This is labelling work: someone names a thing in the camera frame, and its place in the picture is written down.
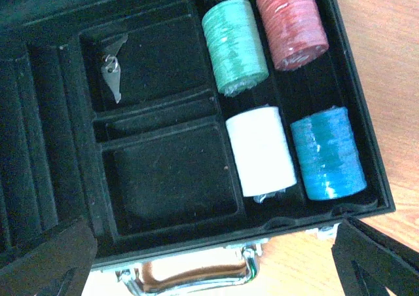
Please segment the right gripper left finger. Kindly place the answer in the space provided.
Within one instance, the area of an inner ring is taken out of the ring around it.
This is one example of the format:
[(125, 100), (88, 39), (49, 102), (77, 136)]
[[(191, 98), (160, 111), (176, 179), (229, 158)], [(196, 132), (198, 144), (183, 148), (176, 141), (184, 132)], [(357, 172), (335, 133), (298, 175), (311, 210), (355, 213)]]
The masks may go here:
[(2, 295), (81, 295), (98, 243), (78, 217), (1, 254)]

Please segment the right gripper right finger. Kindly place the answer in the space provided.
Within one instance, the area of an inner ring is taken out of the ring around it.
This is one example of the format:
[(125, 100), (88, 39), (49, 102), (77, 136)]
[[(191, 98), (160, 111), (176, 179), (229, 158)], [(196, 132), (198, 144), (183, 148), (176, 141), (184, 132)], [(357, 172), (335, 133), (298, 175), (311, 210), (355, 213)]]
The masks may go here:
[(345, 295), (418, 294), (418, 252), (368, 224), (345, 219), (331, 250)]

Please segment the blue poker chip stack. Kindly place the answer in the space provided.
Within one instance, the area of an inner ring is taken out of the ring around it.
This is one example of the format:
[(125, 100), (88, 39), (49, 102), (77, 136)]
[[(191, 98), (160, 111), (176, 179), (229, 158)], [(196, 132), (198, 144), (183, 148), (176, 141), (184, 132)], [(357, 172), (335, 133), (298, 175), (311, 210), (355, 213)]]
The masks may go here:
[(344, 198), (366, 189), (347, 108), (332, 106), (295, 121), (291, 133), (310, 200)]

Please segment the white poker chip stack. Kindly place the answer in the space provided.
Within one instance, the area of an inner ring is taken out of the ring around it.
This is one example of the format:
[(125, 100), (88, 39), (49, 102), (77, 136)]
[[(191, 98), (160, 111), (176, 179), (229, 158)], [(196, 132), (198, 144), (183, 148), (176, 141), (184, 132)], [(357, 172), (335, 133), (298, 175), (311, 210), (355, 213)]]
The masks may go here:
[(244, 197), (261, 204), (297, 184), (278, 107), (254, 108), (225, 124)]

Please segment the black poker set case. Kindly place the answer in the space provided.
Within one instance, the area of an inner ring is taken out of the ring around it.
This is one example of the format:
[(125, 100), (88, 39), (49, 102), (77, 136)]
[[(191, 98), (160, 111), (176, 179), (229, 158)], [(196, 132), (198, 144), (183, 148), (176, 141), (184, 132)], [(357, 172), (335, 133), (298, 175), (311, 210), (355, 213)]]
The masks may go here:
[[(393, 212), (395, 204), (337, 0), (316, 0), (328, 51), (234, 98), (217, 92), (201, 20), (225, 0), (1, 0), (1, 254), (84, 217), (91, 270), (238, 246)], [(100, 66), (117, 54), (121, 101)], [(301, 180), (244, 198), (225, 120), (276, 106), (285, 128), (345, 107), (363, 191), (314, 201)]]

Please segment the red poker chip stack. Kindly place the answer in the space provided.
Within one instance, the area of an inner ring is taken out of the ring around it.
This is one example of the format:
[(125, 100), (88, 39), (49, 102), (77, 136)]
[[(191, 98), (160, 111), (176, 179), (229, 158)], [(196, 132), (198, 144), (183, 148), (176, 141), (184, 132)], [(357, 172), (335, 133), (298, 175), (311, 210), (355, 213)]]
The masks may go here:
[(316, 0), (256, 0), (256, 4), (278, 71), (296, 70), (328, 51)]

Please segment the green poker chip stack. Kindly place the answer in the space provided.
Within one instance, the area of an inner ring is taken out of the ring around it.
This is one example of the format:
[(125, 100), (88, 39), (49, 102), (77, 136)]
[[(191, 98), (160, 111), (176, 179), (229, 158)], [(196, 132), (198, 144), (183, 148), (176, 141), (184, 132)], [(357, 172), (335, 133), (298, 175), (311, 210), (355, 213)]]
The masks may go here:
[(202, 27), (220, 94), (234, 97), (269, 76), (255, 15), (248, 0), (226, 0), (205, 13)]

